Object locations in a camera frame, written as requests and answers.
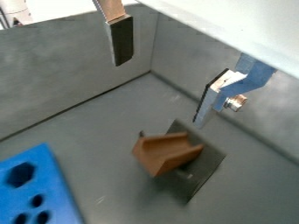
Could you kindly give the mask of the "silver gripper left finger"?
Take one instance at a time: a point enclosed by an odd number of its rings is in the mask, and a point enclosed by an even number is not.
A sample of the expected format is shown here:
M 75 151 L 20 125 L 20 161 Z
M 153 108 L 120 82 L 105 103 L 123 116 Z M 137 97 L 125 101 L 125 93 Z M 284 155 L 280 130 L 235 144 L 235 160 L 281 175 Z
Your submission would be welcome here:
M 121 0 L 92 2 L 105 19 L 113 63 L 119 67 L 133 57 L 133 17 L 127 14 Z

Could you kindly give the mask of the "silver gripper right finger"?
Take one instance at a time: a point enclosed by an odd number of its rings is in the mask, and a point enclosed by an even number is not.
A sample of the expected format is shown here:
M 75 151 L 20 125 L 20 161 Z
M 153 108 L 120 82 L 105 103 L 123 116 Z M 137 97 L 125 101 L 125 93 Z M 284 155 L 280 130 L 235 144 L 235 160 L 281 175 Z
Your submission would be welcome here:
M 205 85 L 192 118 L 196 127 L 200 129 L 204 126 L 212 111 L 231 109 L 237 112 L 247 101 L 243 94 L 261 88 L 275 72 L 273 67 L 241 53 L 235 71 L 225 68 Z

